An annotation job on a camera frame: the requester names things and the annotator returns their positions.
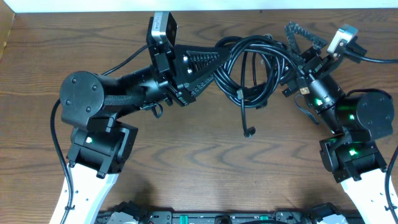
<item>white backdrop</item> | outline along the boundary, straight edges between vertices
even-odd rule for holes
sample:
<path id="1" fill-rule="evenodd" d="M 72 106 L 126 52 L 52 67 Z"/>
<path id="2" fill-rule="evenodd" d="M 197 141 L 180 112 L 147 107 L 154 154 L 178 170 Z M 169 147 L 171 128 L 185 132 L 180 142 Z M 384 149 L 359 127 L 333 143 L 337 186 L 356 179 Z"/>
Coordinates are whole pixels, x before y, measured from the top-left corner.
<path id="1" fill-rule="evenodd" d="M 16 12 L 392 8 L 398 0 L 4 0 Z"/>

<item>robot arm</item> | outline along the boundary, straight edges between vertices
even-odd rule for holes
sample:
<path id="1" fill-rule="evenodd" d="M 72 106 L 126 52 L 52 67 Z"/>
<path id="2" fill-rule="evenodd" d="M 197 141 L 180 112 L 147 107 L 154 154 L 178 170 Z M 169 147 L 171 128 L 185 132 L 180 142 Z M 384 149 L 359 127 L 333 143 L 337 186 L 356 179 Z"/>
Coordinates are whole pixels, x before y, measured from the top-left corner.
<path id="1" fill-rule="evenodd" d="M 267 46 L 271 51 L 276 45 L 284 47 L 282 53 L 278 53 L 284 58 L 280 64 L 282 70 L 279 62 L 271 62 L 277 67 L 274 68 L 261 55 L 269 64 L 268 72 L 277 70 L 275 74 L 278 80 L 274 80 L 273 85 L 287 84 L 288 88 L 283 91 L 286 97 L 299 91 L 307 105 L 335 134 L 332 138 L 320 141 L 323 165 L 332 172 L 336 182 L 342 184 L 366 223 L 379 222 L 381 215 L 384 223 L 392 223 L 389 209 L 393 208 L 388 207 L 384 196 L 380 197 L 385 194 L 382 180 L 386 163 L 375 143 L 375 140 L 392 134 L 392 98 L 384 91 L 375 89 L 345 94 L 330 76 L 343 57 L 359 63 L 355 55 L 363 56 L 366 53 L 355 43 L 357 30 L 348 25 L 339 29 L 325 58 L 319 56 L 320 49 L 327 45 L 325 40 L 297 24 L 290 23 L 285 30 L 289 48 L 273 41 L 272 37 L 255 36 L 255 42 L 243 42 L 247 49 L 241 49 L 240 52 L 245 55 L 248 52 L 264 52 L 264 44 L 258 44 L 261 41 L 270 43 Z M 312 41 L 313 47 L 301 53 L 294 34 Z M 268 92 L 261 89 L 267 88 L 268 83 L 251 89 L 244 88 L 243 84 L 239 86 L 232 83 L 231 88 L 223 84 L 229 81 L 222 74 L 226 70 L 231 71 L 240 54 L 236 56 L 234 53 L 239 44 L 234 46 L 229 43 L 246 41 L 248 38 L 226 38 L 217 43 L 217 47 L 209 48 L 175 45 L 176 35 L 177 23 L 171 13 L 156 12 L 150 19 L 146 40 L 152 65 L 120 78 L 75 72 L 62 83 L 62 121 L 74 127 L 67 156 L 74 186 L 73 200 L 72 207 L 66 208 L 70 212 L 65 223 L 93 223 L 106 194 L 122 171 L 134 145 L 137 128 L 117 121 L 118 118 L 139 110 L 152 110 L 158 118 L 163 110 L 159 102 L 164 101 L 169 106 L 174 102 L 187 106 L 215 80 L 231 101 L 242 106 L 245 127 L 245 96 L 256 101 L 275 91 L 276 87 Z M 249 106 L 261 107 L 267 103 L 266 98 L 259 102 Z M 251 137 L 254 131 L 254 128 L 244 128 L 246 137 Z M 60 223 L 62 220 L 68 191 L 65 179 L 51 223 Z M 396 193 L 394 190 L 391 193 L 392 201 L 397 204 Z"/>

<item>wooden tabletop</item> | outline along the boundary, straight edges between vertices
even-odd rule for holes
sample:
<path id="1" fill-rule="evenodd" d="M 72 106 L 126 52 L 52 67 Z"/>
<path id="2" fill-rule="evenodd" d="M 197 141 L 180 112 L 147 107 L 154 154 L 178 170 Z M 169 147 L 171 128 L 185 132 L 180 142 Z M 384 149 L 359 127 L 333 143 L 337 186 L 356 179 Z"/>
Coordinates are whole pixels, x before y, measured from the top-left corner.
<path id="1" fill-rule="evenodd" d="M 145 44 L 153 12 L 18 14 L 0 64 L 0 222 L 47 223 L 60 195 L 63 172 L 50 135 L 50 110 L 63 79 L 77 70 L 101 73 Z M 299 23 L 329 42 L 344 23 L 359 29 L 368 56 L 398 57 L 398 11 L 283 10 L 175 12 L 178 44 L 214 46 L 222 37 L 272 34 Z M 300 41 L 305 47 L 308 43 Z M 149 65 L 149 54 L 114 76 Z M 236 80 L 241 68 L 234 70 Z M 380 88 L 398 99 L 398 65 L 344 61 L 333 76 L 344 91 Z M 265 75 L 259 74 L 260 80 Z M 213 83 L 184 108 L 164 105 L 154 118 L 139 111 L 122 119 L 139 128 L 133 152 L 103 204 L 133 200 L 174 210 L 267 211 L 354 204 L 327 172 L 319 140 L 331 136 L 285 98 L 280 87 L 261 110 L 247 110 L 256 135 L 245 139 L 240 109 Z M 387 163 L 398 145 L 378 140 Z M 64 155 L 72 127 L 56 120 Z M 398 170 L 393 171 L 394 183 Z"/>

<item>green light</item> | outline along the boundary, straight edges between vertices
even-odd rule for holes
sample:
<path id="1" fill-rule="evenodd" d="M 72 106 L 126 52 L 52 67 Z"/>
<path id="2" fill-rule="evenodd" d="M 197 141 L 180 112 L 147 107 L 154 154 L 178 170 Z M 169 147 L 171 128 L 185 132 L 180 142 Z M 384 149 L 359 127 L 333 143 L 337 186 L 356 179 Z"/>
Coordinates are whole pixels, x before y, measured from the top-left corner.
<path id="1" fill-rule="evenodd" d="M 90 137 L 87 137 L 86 142 L 87 142 L 87 143 L 92 143 L 92 142 L 93 142 L 93 139 L 90 138 Z"/>
<path id="2" fill-rule="evenodd" d="M 320 106 L 320 105 L 323 104 L 323 103 L 322 103 L 322 100 L 319 100 L 319 99 L 315 99 L 315 103 L 316 103 L 318 106 Z"/>
<path id="3" fill-rule="evenodd" d="M 352 149 L 352 150 L 349 151 L 349 154 L 352 155 L 352 156 L 355 155 L 356 153 L 357 152 L 355 151 L 355 149 Z"/>

